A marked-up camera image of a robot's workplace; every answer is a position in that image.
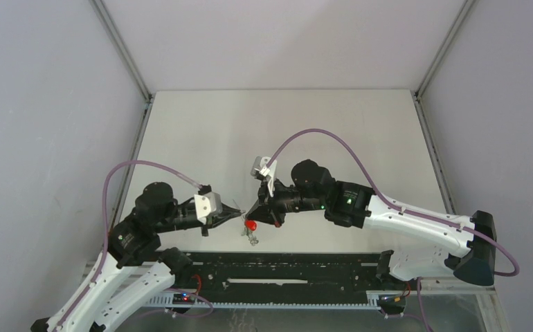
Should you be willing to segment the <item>metal disc keyring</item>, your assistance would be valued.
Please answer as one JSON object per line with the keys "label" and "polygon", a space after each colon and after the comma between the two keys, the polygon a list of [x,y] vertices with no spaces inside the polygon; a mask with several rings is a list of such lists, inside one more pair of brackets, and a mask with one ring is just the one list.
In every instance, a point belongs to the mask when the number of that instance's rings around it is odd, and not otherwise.
{"label": "metal disc keyring", "polygon": [[246,220],[246,211],[243,210],[238,204],[236,200],[233,200],[234,206],[241,212],[240,218],[243,221],[244,229],[242,230],[242,236],[245,236],[248,238],[249,243],[252,246],[256,246],[259,244],[258,238],[254,235],[254,230],[251,228],[251,226],[247,225]]}

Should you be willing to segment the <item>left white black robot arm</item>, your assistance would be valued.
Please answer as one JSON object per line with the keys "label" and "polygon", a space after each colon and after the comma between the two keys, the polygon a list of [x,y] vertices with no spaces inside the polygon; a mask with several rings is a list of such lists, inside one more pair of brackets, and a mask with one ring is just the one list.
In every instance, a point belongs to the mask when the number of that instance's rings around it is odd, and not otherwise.
{"label": "left white black robot arm", "polygon": [[110,231],[107,247],[71,299],[53,316],[36,320],[31,331],[115,331],[154,295],[172,286],[183,288],[192,279],[189,256],[169,248],[136,281],[119,289],[158,252],[161,233],[201,228],[207,235],[209,229],[242,215],[242,210],[223,204],[210,186],[178,203],[169,184],[149,184]]}

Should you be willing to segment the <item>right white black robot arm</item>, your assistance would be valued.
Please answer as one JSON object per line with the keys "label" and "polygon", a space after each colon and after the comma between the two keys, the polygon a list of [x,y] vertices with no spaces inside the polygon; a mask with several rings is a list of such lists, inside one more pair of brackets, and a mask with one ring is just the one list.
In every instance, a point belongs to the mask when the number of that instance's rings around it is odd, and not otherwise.
{"label": "right white black robot arm", "polygon": [[454,276],[476,286],[494,285],[496,229],[490,213],[418,211],[383,199],[371,187],[337,181],[310,159],[293,167],[293,185],[286,186],[275,177],[275,167],[267,167],[268,161],[256,158],[251,170],[261,183],[248,219],[279,228],[289,213],[321,210],[334,225],[387,230],[427,242],[426,248],[382,252],[375,278],[385,289],[417,277]]}

